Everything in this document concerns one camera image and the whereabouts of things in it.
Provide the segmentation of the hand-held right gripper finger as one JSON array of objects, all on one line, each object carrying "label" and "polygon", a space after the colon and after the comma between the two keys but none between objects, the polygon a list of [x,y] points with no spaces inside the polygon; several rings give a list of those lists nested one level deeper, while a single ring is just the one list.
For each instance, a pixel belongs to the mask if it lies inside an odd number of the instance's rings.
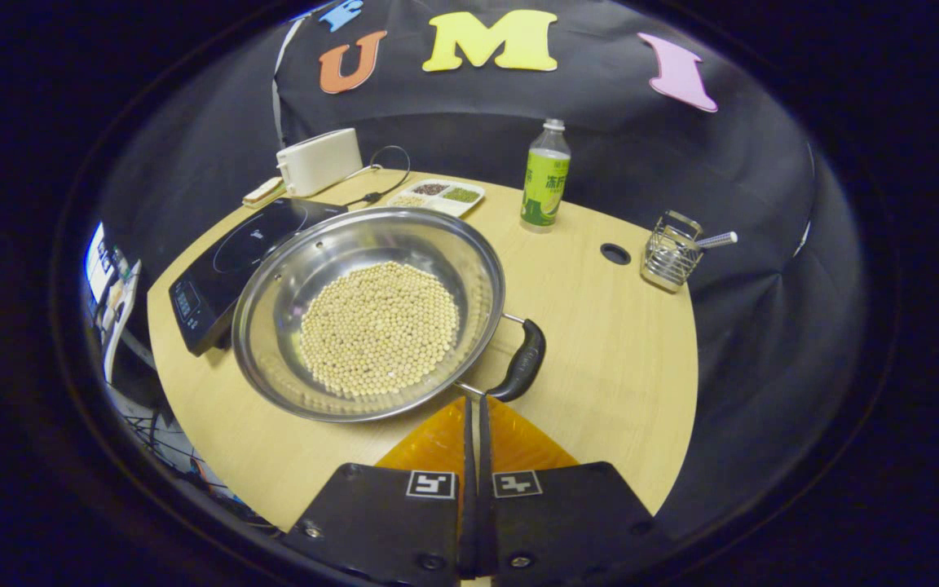
[{"label": "hand-held right gripper finger", "polygon": [[496,582],[615,582],[657,556],[652,513],[607,461],[580,464],[507,404],[480,406],[479,570]]},{"label": "hand-held right gripper finger", "polygon": [[283,544],[376,585],[455,585],[477,569],[472,401],[428,417],[379,465],[346,463]]}]

